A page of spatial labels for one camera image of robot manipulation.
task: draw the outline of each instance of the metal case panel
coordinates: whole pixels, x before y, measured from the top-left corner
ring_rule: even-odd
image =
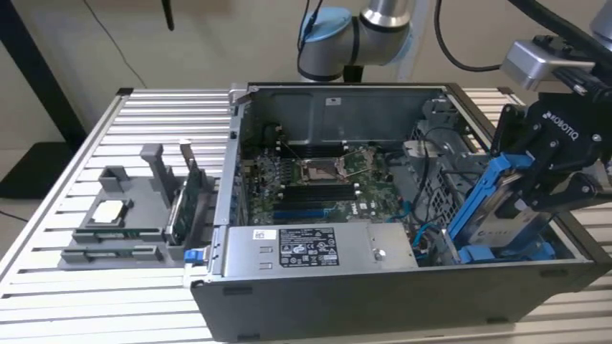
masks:
[[[196,281],[190,293],[214,340],[237,342],[513,323],[550,296],[580,290],[596,278],[590,264],[492,265]]]

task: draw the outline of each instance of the gray parts tray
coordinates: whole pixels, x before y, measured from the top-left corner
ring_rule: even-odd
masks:
[[[73,240],[61,252],[58,268],[125,269],[181,267],[184,250],[201,243],[212,205],[206,178],[193,159],[188,174],[174,177],[164,165],[161,145],[145,144],[140,157],[153,177],[129,178],[122,166],[106,166],[98,177],[102,186]]]

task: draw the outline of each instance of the floor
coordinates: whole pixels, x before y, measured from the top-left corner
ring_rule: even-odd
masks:
[[[0,178],[4,178],[25,152],[26,150],[0,150]],[[42,200],[0,199],[0,210],[29,219],[41,201]],[[8,251],[24,225],[25,222],[0,214],[0,257],[2,257]]]

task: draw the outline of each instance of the green circuit board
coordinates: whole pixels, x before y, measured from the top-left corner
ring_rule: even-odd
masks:
[[[349,221],[385,222],[404,213],[384,157],[374,148],[352,147],[338,158],[281,159],[260,155],[249,168],[249,224],[301,224]],[[273,219],[273,205],[282,186],[349,184],[352,201],[322,202],[324,216],[308,219]]]

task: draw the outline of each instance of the wall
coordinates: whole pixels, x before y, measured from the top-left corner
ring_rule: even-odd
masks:
[[[434,1],[417,1],[429,4],[429,12],[421,37],[421,47],[408,79],[414,82],[452,80],[465,87],[505,85],[522,98],[532,100],[534,93],[521,91],[502,72],[464,72],[450,64],[441,53],[434,38]],[[582,30],[590,32],[588,25],[605,1],[540,0],[538,2]],[[516,39],[530,39],[534,34],[548,32],[506,1],[501,0],[444,0],[440,22],[448,49],[458,61],[470,66],[501,63]]]
[[[356,14],[365,1],[325,0]],[[228,87],[293,81],[304,1],[172,1],[168,31],[158,0],[89,0],[149,88]],[[118,87],[141,87],[81,0],[18,0],[14,7],[88,128]],[[369,81],[393,81],[394,67],[372,67]]]
[[[28,149],[38,141],[62,141],[1,43],[0,66],[0,150]]]

